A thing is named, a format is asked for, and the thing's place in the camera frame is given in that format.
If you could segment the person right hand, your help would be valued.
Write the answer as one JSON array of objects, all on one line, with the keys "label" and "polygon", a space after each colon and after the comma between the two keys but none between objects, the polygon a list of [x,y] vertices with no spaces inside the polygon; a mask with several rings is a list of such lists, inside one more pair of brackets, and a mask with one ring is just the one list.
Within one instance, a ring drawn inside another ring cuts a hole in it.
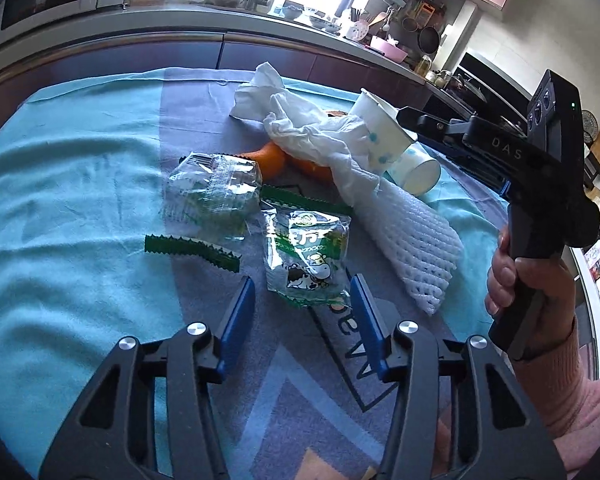
[{"label": "person right hand", "polygon": [[574,329],[576,290],[561,258],[516,258],[509,255],[509,229],[498,233],[498,246],[486,276],[486,312],[503,323],[504,313],[515,307],[517,296],[528,290],[538,306],[535,321],[524,342],[507,352],[515,361],[530,361],[563,344]]}]

